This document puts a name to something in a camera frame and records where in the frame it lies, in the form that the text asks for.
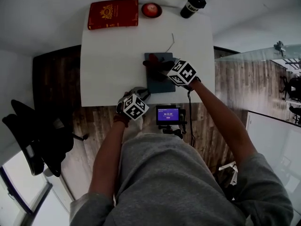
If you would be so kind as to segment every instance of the small bowl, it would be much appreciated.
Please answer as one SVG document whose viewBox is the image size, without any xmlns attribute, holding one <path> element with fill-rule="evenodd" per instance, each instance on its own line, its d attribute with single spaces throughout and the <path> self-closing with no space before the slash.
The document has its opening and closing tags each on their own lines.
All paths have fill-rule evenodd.
<svg viewBox="0 0 301 226">
<path fill-rule="evenodd" d="M 157 7 L 158 11 L 157 11 L 157 13 L 156 13 L 155 15 L 150 16 L 150 15 L 146 15 L 146 14 L 144 13 L 143 10 L 144 10 L 144 8 L 145 8 L 146 6 L 148 6 L 148 5 L 155 5 L 155 6 Z M 156 18 L 156 17 L 159 17 L 159 16 L 162 14 L 162 8 L 161 8 L 161 6 L 160 6 L 159 4 L 157 4 L 157 3 L 154 3 L 154 2 L 145 3 L 145 4 L 142 6 L 141 11 L 142 11 L 142 14 L 143 14 L 144 16 L 149 17 L 149 18 Z"/>
</svg>

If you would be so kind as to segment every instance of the red apple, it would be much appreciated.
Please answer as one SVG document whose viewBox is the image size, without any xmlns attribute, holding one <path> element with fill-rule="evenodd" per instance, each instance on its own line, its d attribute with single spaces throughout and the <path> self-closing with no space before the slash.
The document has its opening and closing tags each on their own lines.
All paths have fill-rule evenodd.
<svg viewBox="0 0 301 226">
<path fill-rule="evenodd" d="M 156 4 L 147 3 L 144 5 L 142 12 L 147 17 L 155 17 L 158 14 L 158 8 Z"/>
</svg>

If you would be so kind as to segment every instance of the white wall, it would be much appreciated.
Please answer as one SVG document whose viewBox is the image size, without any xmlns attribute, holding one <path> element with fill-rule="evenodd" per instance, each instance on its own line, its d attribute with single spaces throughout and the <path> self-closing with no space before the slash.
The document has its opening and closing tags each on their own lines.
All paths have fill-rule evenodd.
<svg viewBox="0 0 301 226">
<path fill-rule="evenodd" d="M 16 99 L 33 108 L 32 58 L 0 50 L 0 119 L 14 113 Z M 0 165 L 20 150 L 7 126 L 0 122 Z"/>
<path fill-rule="evenodd" d="M 275 9 L 214 35 L 214 45 L 247 52 L 285 45 L 301 44 L 301 6 Z"/>
<path fill-rule="evenodd" d="M 266 157 L 271 167 L 276 167 L 281 160 L 290 127 L 275 119 L 249 112 L 246 129 L 258 152 Z"/>
<path fill-rule="evenodd" d="M 81 43 L 86 10 L 102 0 L 0 0 L 0 49 L 31 56 Z M 140 0 L 182 7 L 187 0 Z M 213 34 L 300 0 L 206 0 Z"/>
</svg>

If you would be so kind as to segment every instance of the black office chair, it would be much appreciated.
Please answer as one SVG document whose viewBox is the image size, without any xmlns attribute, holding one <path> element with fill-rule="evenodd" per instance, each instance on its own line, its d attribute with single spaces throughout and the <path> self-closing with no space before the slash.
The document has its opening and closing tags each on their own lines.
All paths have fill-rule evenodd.
<svg viewBox="0 0 301 226">
<path fill-rule="evenodd" d="M 301 78 L 291 78 L 289 82 L 285 76 L 280 76 L 280 78 L 283 79 L 285 86 L 283 90 L 279 90 L 280 93 L 285 92 L 282 99 L 285 100 L 286 95 L 288 94 L 290 99 L 301 101 Z"/>
<path fill-rule="evenodd" d="M 295 124 L 301 125 L 301 108 L 295 108 L 290 106 L 290 111 L 295 114 Z"/>
<path fill-rule="evenodd" d="M 11 104 L 16 115 L 10 114 L 2 121 L 20 145 L 32 175 L 42 173 L 45 163 L 59 177 L 61 162 L 73 148 L 73 138 L 85 140 L 87 135 L 74 135 L 72 127 L 55 116 L 55 110 L 41 114 L 19 101 L 12 100 Z"/>
</svg>

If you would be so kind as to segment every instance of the black thermos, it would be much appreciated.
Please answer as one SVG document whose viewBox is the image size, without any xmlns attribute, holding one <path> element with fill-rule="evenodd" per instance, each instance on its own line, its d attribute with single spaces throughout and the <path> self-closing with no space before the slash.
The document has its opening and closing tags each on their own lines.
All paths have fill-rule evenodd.
<svg viewBox="0 0 301 226">
<path fill-rule="evenodd" d="M 204 8 L 205 5 L 205 0 L 188 0 L 186 5 L 181 10 L 180 14 L 183 18 L 189 18 L 200 8 Z"/>
</svg>

